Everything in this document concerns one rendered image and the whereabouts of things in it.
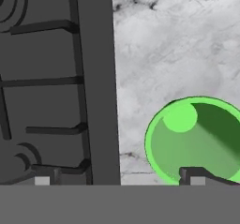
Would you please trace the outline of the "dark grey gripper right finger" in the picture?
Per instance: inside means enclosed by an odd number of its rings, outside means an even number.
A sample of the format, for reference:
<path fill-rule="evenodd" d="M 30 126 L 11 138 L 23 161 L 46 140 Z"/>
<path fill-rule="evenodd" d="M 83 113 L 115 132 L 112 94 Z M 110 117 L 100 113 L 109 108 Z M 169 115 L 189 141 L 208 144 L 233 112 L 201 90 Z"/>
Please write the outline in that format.
<path fill-rule="evenodd" d="M 229 185 L 239 186 L 231 180 L 215 176 L 204 167 L 181 167 L 179 169 L 180 186 Z"/>

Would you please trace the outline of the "dark grey hob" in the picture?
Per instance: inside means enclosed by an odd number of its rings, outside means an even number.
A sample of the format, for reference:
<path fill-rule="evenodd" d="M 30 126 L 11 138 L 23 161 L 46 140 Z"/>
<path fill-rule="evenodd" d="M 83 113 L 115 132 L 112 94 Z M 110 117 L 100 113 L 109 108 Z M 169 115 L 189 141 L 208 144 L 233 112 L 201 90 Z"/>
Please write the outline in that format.
<path fill-rule="evenodd" d="M 0 0 L 0 185 L 118 185 L 113 0 Z"/>

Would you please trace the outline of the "green cup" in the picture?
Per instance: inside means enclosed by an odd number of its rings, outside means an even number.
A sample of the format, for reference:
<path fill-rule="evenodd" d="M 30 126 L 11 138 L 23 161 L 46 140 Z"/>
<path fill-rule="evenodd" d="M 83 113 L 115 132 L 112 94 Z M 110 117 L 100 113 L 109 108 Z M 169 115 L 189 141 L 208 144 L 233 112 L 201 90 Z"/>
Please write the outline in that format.
<path fill-rule="evenodd" d="M 205 168 L 240 184 L 240 110 L 214 97 L 177 99 L 155 114 L 144 137 L 147 160 L 176 185 L 180 169 Z"/>

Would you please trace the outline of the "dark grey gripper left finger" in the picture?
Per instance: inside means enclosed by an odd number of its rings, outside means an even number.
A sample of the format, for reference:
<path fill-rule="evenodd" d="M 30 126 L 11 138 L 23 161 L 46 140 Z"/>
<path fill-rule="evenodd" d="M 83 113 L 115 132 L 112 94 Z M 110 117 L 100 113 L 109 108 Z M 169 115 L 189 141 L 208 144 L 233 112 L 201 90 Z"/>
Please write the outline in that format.
<path fill-rule="evenodd" d="M 6 181 L 7 185 L 54 186 L 61 184 L 59 168 L 39 168 L 21 177 Z"/>

